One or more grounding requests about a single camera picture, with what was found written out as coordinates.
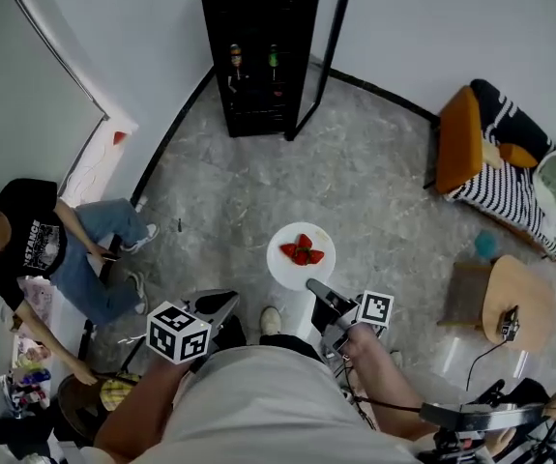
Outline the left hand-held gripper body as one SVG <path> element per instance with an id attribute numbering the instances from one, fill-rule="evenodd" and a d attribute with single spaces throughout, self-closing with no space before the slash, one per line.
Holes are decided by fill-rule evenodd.
<path id="1" fill-rule="evenodd" d="M 173 364 L 191 363 L 209 354 L 226 319 L 226 306 L 203 313 L 196 304 L 164 302 L 147 316 L 146 345 Z"/>

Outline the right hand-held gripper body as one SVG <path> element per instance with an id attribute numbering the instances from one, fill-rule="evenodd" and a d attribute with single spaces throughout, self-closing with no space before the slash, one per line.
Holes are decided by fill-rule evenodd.
<path id="1" fill-rule="evenodd" d="M 311 323 L 319 331 L 325 350 L 335 357 L 342 356 L 350 329 L 368 324 L 379 336 L 389 328 L 393 306 L 392 295 L 365 291 L 356 299 L 349 299 L 335 291 L 332 303 L 324 303 L 315 296 Z"/>

